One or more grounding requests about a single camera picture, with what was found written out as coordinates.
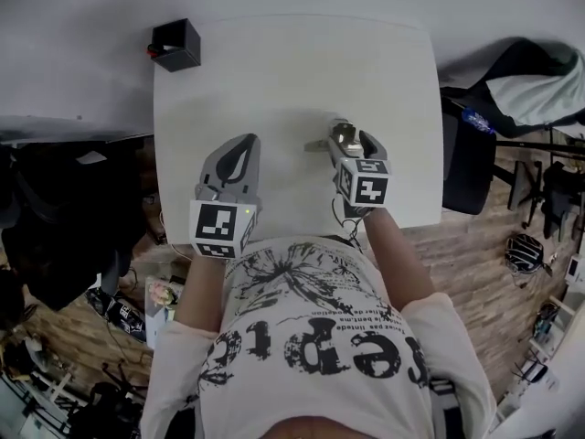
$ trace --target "white table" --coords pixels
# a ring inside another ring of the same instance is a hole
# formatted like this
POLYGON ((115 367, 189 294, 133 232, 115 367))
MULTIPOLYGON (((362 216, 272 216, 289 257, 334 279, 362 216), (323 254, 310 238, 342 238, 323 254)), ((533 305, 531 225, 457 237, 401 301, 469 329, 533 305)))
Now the white table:
POLYGON ((170 242, 189 242, 189 200, 207 155, 245 133, 261 140, 264 210, 252 239, 343 235, 331 212, 329 158, 303 150, 326 137, 334 113, 388 150, 387 204, 399 226, 439 222, 441 106, 424 31, 307 15, 234 18, 196 30, 201 67, 154 73, 156 166, 170 242))

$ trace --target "helmet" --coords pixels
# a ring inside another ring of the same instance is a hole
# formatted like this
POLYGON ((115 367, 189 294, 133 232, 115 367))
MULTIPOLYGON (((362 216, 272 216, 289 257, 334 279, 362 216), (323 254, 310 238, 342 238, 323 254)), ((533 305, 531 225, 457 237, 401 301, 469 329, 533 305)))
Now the helmet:
POLYGON ((527 234, 517 234, 505 245, 505 265, 513 273, 534 273, 543 266, 542 244, 527 234))

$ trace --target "white wall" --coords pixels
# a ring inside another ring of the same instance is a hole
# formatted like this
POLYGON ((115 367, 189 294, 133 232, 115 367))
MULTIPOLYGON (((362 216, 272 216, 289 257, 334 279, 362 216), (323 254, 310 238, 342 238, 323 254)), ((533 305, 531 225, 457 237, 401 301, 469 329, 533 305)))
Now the white wall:
POLYGON ((585 50, 585 0, 0 0, 0 129, 12 123, 1 116, 33 116, 32 133, 149 132, 152 26, 282 13, 420 24, 439 64, 512 36, 585 50))

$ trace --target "small black box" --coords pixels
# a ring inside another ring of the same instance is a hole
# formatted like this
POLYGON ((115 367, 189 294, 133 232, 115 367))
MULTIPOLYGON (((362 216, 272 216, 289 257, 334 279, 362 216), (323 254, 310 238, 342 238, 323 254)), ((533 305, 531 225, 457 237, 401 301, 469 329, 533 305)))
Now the small black box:
POLYGON ((201 37, 186 18, 155 27, 151 47, 160 52, 152 60, 168 71, 201 65, 201 37))

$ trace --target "black letter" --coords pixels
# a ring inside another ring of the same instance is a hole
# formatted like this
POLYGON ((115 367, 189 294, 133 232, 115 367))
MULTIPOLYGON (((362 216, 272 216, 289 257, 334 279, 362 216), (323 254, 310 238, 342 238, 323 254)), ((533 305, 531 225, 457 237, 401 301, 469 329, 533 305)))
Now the black letter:
POLYGON ((254 322, 246 329, 246 333, 254 332, 256 339, 254 340, 254 348, 250 348, 248 352, 251 355, 256 355, 258 359, 265 360, 271 354, 271 338, 268 335, 268 324, 264 321, 254 322))
POLYGON ((216 385, 225 385, 233 374, 228 374, 226 367, 238 356, 241 348, 241 336, 237 330, 222 333, 211 345, 207 353, 207 360, 203 365, 199 378, 206 380, 216 385), (226 352, 218 358, 211 358, 211 355, 216 350, 216 347, 224 343, 226 345, 226 352))
POLYGON ((410 349, 412 349, 412 358, 414 359, 414 364, 417 365, 417 368, 419 368, 420 371, 420 377, 417 379, 417 376, 414 373, 414 369, 409 368, 409 379, 411 382, 417 384, 421 388, 427 387, 429 385, 429 372, 427 371, 427 365, 424 362, 424 354, 422 354, 420 345, 413 337, 407 337, 405 341, 409 345, 410 349))
POLYGON ((331 331, 335 327, 335 321, 330 318, 317 317, 309 319, 309 325, 314 330, 312 335, 308 333, 293 335, 284 344, 284 358, 289 366, 300 372, 308 372, 309 374, 320 372, 325 376, 349 369, 349 366, 340 366, 337 351, 335 347, 331 346, 331 331), (317 350, 315 364, 309 363, 306 357, 306 349, 311 344, 317 350))
POLYGON ((354 356, 356 368, 368 377, 376 379, 388 379, 394 376, 400 369, 402 360, 400 359, 399 349, 389 339, 380 335, 378 332, 367 331, 358 333, 351 339, 354 347, 359 347, 364 343, 374 343, 378 345, 382 351, 378 353, 361 354, 354 356), (381 372, 375 369, 376 363, 387 362, 388 367, 381 372))

